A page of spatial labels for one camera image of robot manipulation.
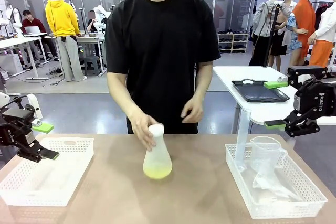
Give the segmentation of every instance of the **seated person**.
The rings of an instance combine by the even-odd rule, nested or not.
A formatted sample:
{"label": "seated person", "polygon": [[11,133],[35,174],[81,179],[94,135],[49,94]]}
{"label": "seated person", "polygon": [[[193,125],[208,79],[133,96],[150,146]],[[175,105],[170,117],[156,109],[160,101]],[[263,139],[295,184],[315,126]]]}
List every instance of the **seated person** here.
{"label": "seated person", "polygon": [[[95,26],[93,25],[96,22],[95,19],[89,19],[88,22],[88,27],[86,28],[86,31],[88,33],[97,33],[97,29],[95,28]],[[99,49],[98,49],[98,44],[95,44],[95,52],[96,52],[96,56],[99,57]]]}
{"label": "seated person", "polygon": [[[25,19],[22,22],[22,32],[24,34],[27,33],[25,27],[28,27],[28,26],[38,26],[38,28],[40,29],[41,33],[47,33],[46,32],[46,28],[44,27],[44,25],[42,24],[42,22],[39,19],[34,18],[31,15],[30,10],[24,10],[22,12],[22,15],[25,16]],[[52,39],[45,38],[44,36],[41,36],[41,41],[42,41],[43,44],[47,44],[48,45],[48,47],[50,49],[50,52],[51,52],[54,60],[55,61],[59,61],[57,53],[56,53],[55,45],[54,45]],[[39,43],[37,44],[37,46],[42,51],[41,45]],[[47,53],[47,50],[46,50],[45,46],[44,46],[44,52],[45,52],[46,58],[48,59],[49,55]]]}

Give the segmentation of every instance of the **brown table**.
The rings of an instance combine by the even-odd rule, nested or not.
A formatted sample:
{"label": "brown table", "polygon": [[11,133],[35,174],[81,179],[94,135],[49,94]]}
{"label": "brown table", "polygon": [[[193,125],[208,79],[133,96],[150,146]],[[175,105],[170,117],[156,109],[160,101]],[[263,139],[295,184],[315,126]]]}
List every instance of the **brown table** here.
{"label": "brown table", "polygon": [[[94,157],[67,207],[13,207],[0,199],[0,223],[24,224],[331,224],[336,199],[280,137],[289,155],[326,195],[316,218],[252,220],[225,162],[224,144],[236,135],[165,135],[173,171],[161,181],[142,171],[145,150],[131,135],[78,136],[95,139]],[[20,161],[14,157],[2,180]]]}

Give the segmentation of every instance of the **shoe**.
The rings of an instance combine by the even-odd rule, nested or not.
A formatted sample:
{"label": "shoe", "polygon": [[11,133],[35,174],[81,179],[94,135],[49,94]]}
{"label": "shoe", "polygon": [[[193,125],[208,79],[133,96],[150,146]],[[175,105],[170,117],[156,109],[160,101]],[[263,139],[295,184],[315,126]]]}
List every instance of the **shoe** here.
{"label": "shoe", "polygon": [[80,80],[80,81],[85,81],[87,79],[86,76],[84,76],[84,79]]}

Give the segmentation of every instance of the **man's right hand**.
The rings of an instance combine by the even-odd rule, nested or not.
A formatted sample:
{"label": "man's right hand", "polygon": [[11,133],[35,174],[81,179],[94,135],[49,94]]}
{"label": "man's right hand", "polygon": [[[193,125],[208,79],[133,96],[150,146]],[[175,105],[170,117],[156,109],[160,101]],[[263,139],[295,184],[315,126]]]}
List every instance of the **man's right hand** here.
{"label": "man's right hand", "polygon": [[143,113],[141,110],[132,112],[128,118],[131,121],[132,129],[135,135],[147,148],[147,150],[151,151],[152,147],[154,147],[156,143],[153,140],[152,133],[148,130],[148,126],[158,124],[158,122],[150,115]]}
{"label": "man's right hand", "polygon": [[307,34],[308,33],[308,30],[304,29],[304,28],[301,28],[301,29],[297,29],[296,30],[296,33],[297,34]]}

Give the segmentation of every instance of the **erlenmeyer flask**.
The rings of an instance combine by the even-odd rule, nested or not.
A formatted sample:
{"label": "erlenmeyer flask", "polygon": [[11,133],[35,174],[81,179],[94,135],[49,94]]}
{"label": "erlenmeyer flask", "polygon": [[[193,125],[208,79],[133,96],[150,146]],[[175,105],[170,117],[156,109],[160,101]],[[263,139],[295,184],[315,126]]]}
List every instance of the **erlenmeyer flask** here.
{"label": "erlenmeyer flask", "polygon": [[173,169],[172,160],[163,139],[164,127],[162,124],[153,124],[148,129],[153,134],[156,146],[151,152],[146,152],[143,172],[152,179],[162,179]]}

